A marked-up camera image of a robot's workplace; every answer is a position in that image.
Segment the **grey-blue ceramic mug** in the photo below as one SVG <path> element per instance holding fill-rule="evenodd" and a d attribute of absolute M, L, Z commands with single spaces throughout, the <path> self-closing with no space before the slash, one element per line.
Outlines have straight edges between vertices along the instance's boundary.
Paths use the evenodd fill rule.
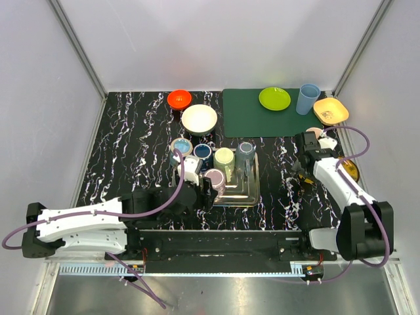
<path fill-rule="evenodd" d="M 235 152 L 235 166 L 246 176 L 251 174 L 254 164 L 255 148 L 250 142 L 241 142 Z"/>

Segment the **small yellow bowl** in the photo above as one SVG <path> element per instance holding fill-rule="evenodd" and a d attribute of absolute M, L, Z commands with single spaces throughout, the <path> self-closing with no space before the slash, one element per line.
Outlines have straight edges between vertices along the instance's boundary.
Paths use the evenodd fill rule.
<path fill-rule="evenodd" d="M 308 183 L 308 184 L 314 184 L 314 181 L 313 181 L 312 179 L 307 178 L 307 177 L 305 177 L 305 176 L 303 176 L 303 175 L 301 175 L 301 174 L 299 174 L 299 178 L 300 178 L 303 182 L 305 182 L 305 183 Z"/>

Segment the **dark blue mug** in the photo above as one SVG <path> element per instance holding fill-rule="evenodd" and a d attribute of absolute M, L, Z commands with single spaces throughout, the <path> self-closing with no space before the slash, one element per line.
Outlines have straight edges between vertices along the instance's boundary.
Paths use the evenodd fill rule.
<path fill-rule="evenodd" d="M 193 154 L 201 160 L 200 171 L 204 172 L 213 168 L 213 150 L 207 144 L 198 144 L 193 149 Z"/>

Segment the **light green mug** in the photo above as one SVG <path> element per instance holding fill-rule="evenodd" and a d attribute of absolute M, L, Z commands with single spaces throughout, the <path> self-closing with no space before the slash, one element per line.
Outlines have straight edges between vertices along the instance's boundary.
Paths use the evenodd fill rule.
<path fill-rule="evenodd" d="M 226 181 L 230 182 L 235 168 L 235 154 L 229 148 L 219 148 L 214 153 L 214 166 L 225 174 Z"/>

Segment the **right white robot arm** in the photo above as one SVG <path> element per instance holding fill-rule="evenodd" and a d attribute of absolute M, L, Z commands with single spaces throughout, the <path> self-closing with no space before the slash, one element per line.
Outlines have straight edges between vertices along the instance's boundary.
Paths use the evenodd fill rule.
<path fill-rule="evenodd" d="M 339 206 L 336 228 L 311 228 L 298 243 L 299 255 L 315 259 L 322 250 L 338 253 L 346 261 L 359 260 L 383 266 L 393 252 L 394 211 L 390 203 L 377 201 L 345 171 L 343 159 L 331 148 L 322 148 L 313 131 L 295 135 L 297 161 L 293 170 L 320 182 Z M 382 257 L 377 264 L 368 259 Z"/>

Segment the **translucent purple cup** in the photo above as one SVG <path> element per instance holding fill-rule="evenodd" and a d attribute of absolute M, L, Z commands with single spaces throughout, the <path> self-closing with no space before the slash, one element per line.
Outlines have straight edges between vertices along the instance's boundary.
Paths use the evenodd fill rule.
<path fill-rule="evenodd" d="M 221 170 L 209 169 L 203 176 L 210 179 L 212 188 L 217 191 L 218 196 L 224 194 L 226 190 L 226 178 Z"/>

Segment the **blue mug yellow inside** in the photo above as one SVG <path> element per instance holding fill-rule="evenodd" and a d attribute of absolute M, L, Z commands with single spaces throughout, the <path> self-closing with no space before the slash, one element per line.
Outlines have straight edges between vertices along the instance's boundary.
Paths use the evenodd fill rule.
<path fill-rule="evenodd" d="M 176 155 L 175 149 L 179 150 L 185 158 L 193 151 L 192 143 L 185 138 L 176 138 L 170 145 L 169 161 L 172 167 L 177 167 L 180 163 L 180 158 Z"/>

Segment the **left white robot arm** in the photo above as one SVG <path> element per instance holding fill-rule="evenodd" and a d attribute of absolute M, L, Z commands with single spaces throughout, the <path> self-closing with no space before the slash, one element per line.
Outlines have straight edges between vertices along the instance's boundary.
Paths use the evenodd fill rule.
<path fill-rule="evenodd" d="M 212 207 L 216 190 L 208 179 L 176 187 L 138 189 L 102 203 L 48 209 L 31 203 L 26 211 L 28 229 L 22 236 L 25 258 L 46 258 L 57 251 L 103 251 L 136 259 L 142 244 L 128 237 L 128 229 L 151 229 L 166 218 L 190 215 Z"/>

